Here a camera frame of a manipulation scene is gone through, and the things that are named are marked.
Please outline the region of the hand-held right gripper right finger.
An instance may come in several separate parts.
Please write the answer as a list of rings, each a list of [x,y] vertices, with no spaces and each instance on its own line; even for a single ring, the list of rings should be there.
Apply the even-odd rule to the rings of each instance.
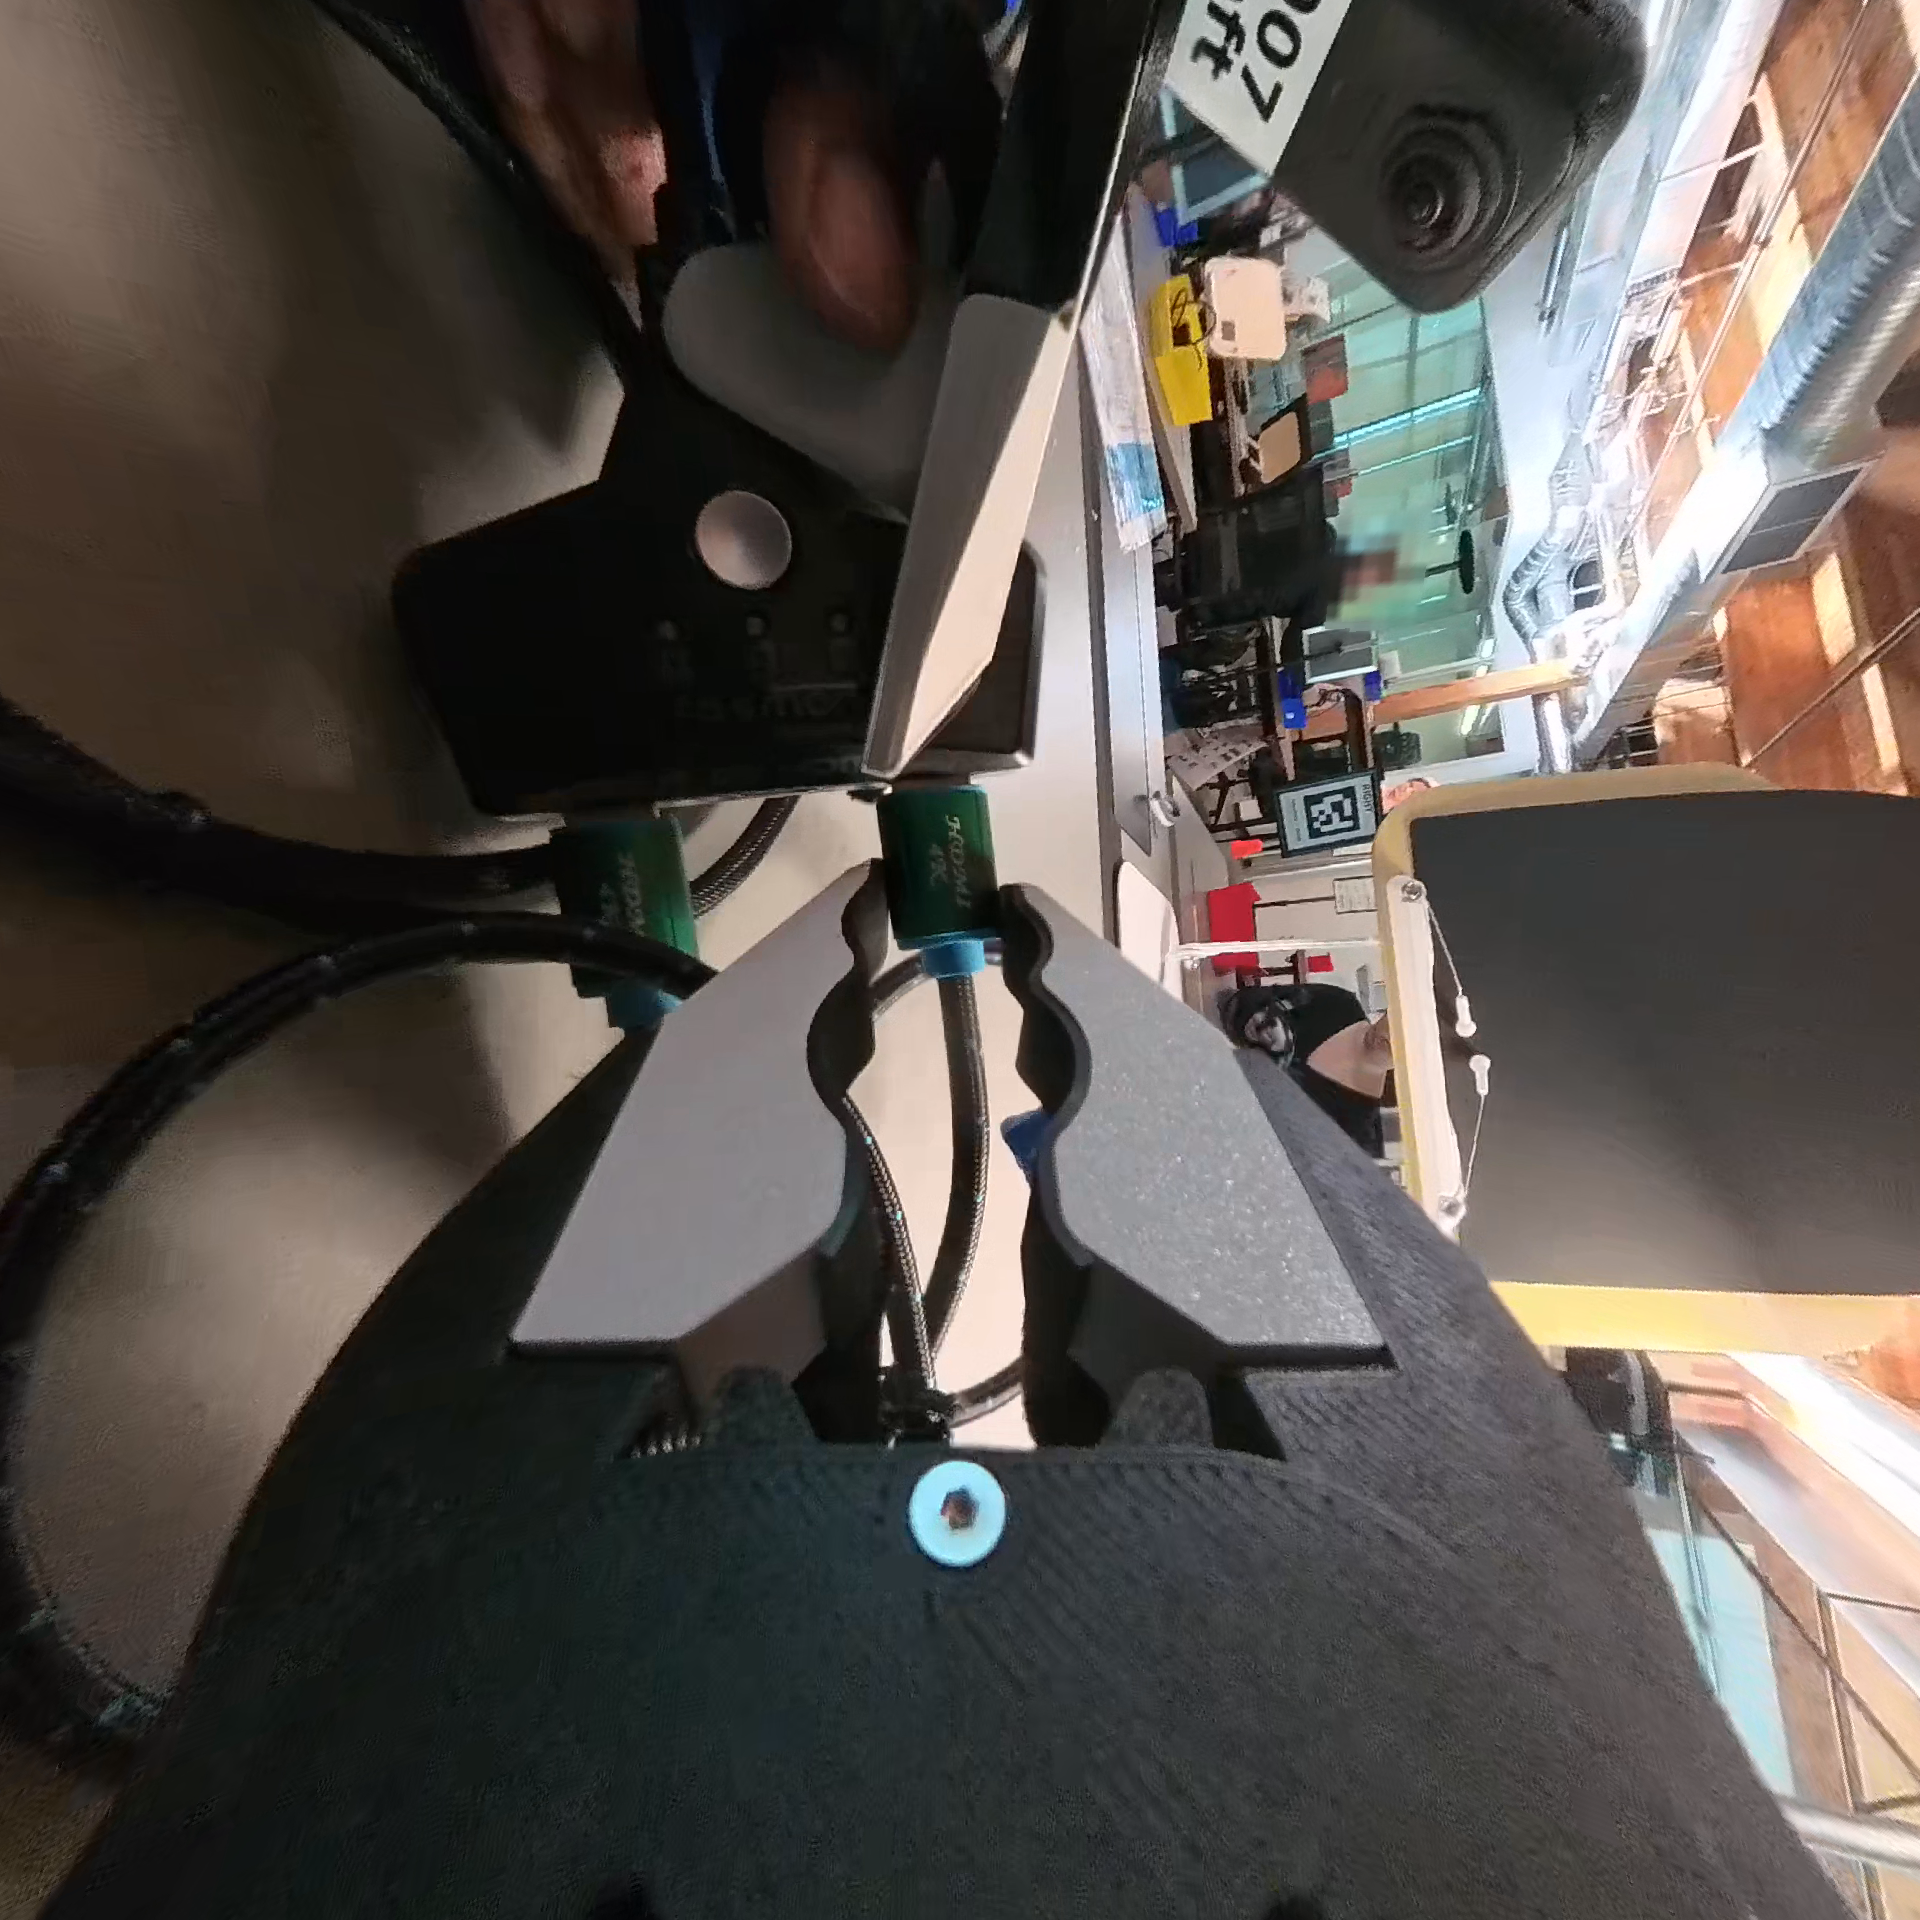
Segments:
[[[1002,886],[1043,1114],[1022,1377],[1200,1382],[1385,1362],[1385,1335],[1236,1044],[1048,893]]]

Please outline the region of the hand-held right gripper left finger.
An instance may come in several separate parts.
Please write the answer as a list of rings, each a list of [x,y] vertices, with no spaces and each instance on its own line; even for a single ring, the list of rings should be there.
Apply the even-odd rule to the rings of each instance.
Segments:
[[[885,951],[882,870],[855,861],[664,1018],[517,1348],[671,1362],[687,1388],[869,1348],[887,1278],[846,1102]]]

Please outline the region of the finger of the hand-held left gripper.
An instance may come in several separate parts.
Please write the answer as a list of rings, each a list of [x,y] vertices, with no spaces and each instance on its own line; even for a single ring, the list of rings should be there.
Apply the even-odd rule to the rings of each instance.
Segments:
[[[703,253],[673,277],[664,344],[708,402],[905,515],[955,314],[957,277],[924,274],[905,345],[854,345],[793,295],[771,246],[750,241]]]
[[[905,774],[992,663],[1075,335],[1075,302],[972,295],[955,314],[880,661],[869,778]]]

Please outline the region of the black hdmi switch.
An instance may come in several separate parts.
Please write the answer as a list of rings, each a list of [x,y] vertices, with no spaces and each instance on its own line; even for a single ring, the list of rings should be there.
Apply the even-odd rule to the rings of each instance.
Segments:
[[[947,784],[1039,742],[1043,567],[1017,572],[986,670],[903,766],[872,764],[882,649],[916,519],[739,418],[664,332],[622,360],[596,482],[399,565],[401,649],[473,806],[501,821]]]

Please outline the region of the person's left hand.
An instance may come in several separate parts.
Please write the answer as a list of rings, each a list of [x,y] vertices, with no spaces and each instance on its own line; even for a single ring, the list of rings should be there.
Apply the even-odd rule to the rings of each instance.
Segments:
[[[629,5],[463,5],[478,65],[548,207],[622,290],[671,179]],[[917,321],[917,193],[885,106],[842,62],[793,57],[762,119],[768,239],[838,341],[898,352]]]

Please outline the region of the clear plastic bag blue label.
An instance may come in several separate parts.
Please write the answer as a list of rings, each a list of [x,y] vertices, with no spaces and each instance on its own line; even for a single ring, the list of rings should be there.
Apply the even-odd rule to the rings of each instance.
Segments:
[[[1078,322],[1097,456],[1121,551],[1165,535],[1165,490],[1123,239],[1109,239]]]

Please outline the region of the small yellow bin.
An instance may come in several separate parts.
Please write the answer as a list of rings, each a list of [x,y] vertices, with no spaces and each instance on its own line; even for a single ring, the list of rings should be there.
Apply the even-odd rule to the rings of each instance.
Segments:
[[[1144,344],[1172,426],[1213,421],[1213,332],[1206,277],[1162,277],[1144,310]]]

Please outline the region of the white base lamp stand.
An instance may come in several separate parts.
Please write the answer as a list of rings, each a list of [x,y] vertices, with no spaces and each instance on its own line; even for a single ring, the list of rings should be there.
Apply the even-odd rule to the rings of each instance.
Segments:
[[[1175,905],[1146,880],[1139,870],[1121,861],[1118,870],[1118,934],[1121,955],[1162,988],[1180,994],[1186,973],[1200,967],[1213,967],[1213,959],[1248,959],[1268,963],[1283,958],[1350,958],[1378,951],[1378,934],[1362,934],[1355,939],[1261,939],[1252,934],[1231,934],[1229,939],[1181,939],[1181,923],[1175,918]]]

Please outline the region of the black office chair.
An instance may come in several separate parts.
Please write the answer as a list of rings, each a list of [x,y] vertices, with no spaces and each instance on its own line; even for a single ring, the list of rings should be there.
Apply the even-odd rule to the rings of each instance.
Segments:
[[[1169,606],[1189,627],[1243,627],[1280,617],[1319,627],[1338,596],[1342,549],[1316,468],[1206,511],[1175,543]]]

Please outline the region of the framed fiducial marker sign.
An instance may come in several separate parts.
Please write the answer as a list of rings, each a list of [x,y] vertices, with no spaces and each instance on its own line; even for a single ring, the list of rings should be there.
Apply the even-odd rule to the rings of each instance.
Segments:
[[[1380,774],[1373,766],[1283,784],[1273,793],[1277,852],[1288,859],[1368,846],[1380,821]]]

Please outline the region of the beige framed black panel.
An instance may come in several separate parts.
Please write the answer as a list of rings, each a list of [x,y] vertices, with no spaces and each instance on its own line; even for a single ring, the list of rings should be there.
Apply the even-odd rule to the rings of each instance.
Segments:
[[[1536,1347],[1918,1347],[1915,798],[1443,784],[1373,880],[1404,1185]]]

